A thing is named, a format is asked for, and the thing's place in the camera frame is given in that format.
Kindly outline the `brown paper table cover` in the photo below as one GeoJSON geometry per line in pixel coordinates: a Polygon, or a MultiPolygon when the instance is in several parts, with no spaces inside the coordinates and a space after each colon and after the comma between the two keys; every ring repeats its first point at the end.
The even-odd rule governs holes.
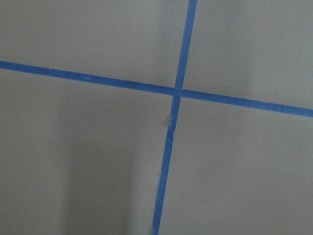
{"type": "Polygon", "coordinates": [[[3,0],[3,235],[310,235],[310,0],[3,0]]]}

